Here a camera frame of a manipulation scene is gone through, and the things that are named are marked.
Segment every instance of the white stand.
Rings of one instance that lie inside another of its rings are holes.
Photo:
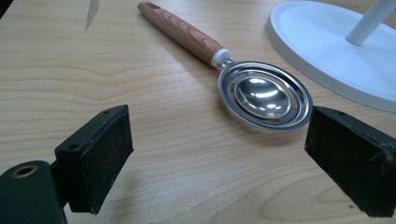
[[[290,1],[266,29],[279,52],[320,85],[364,105],[396,112],[396,31],[381,22],[396,0],[379,0],[363,17],[328,4]]]

